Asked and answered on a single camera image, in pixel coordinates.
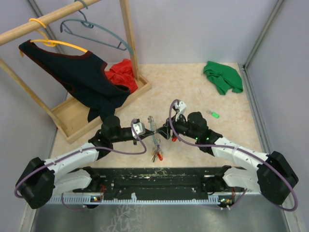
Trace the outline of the bunch of tagged keys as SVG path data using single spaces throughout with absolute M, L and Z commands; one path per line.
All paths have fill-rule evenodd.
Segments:
M 151 161 L 152 161 L 153 163 L 155 163 L 156 160 L 159 160 L 159 158 L 158 158 L 158 156 L 157 156 L 158 154 L 160 154 L 160 155 L 163 157 L 163 152 L 162 152 L 162 150 L 161 150 L 161 148 L 160 148 L 159 146 L 157 146 L 156 148 L 154 148 L 153 151 L 152 151 Z

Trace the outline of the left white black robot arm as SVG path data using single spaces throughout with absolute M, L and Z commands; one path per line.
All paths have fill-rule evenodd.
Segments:
M 113 144 L 133 141 L 145 146 L 143 139 L 154 134 L 155 131 L 146 129 L 139 119 L 133 119 L 129 127 L 123 128 L 117 116 L 109 116 L 96 134 L 79 148 L 52 159 L 31 159 L 15 185 L 14 194 L 32 209 L 38 209 L 53 196 L 68 191 L 88 189 L 94 192 L 100 187 L 100 179 L 91 168 L 85 168 L 85 164 L 110 152 L 129 155 L 129 152 L 116 151 Z

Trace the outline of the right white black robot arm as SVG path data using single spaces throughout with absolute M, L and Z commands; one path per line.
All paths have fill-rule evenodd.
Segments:
M 168 118 L 157 132 L 166 139 L 179 139 L 181 135 L 195 139 L 191 146 L 237 164 L 237 168 L 224 168 L 216 178 L 215 184 L 219 190 L 240 187 L 258 191 L 275 205 L 282 205 L 292 195 L 294 203 L 298 204 L 294 187 L 299 179 L 282 153 L 256 152 L 231 142 L 211 130 L 201 112 L 190 113 L 187 117 L 179 115 Z

